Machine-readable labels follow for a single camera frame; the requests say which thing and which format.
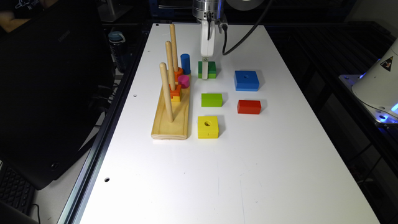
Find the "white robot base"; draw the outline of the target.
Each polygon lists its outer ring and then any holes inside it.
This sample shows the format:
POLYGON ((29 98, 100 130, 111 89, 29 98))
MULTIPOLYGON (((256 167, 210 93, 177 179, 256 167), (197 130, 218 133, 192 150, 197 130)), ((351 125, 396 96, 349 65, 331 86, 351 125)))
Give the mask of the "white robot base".
POLYGON ((397 42, 364 74, 340 81, 380 126, 397 126, 397 42))

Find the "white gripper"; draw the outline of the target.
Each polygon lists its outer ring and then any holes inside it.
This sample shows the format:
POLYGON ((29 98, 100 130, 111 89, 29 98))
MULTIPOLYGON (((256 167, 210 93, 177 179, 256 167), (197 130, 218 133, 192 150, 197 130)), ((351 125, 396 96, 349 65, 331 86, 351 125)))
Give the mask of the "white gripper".
POLYGON ((225 18, 210 22, 204 19, 197 19, 197 21, 201 25, 200 52, 203 57, 201 78, 207 80, 208 57, 212 57, 214 55, 216 32, 222 34, 223 27, 227 27, 228 23, 225 18))

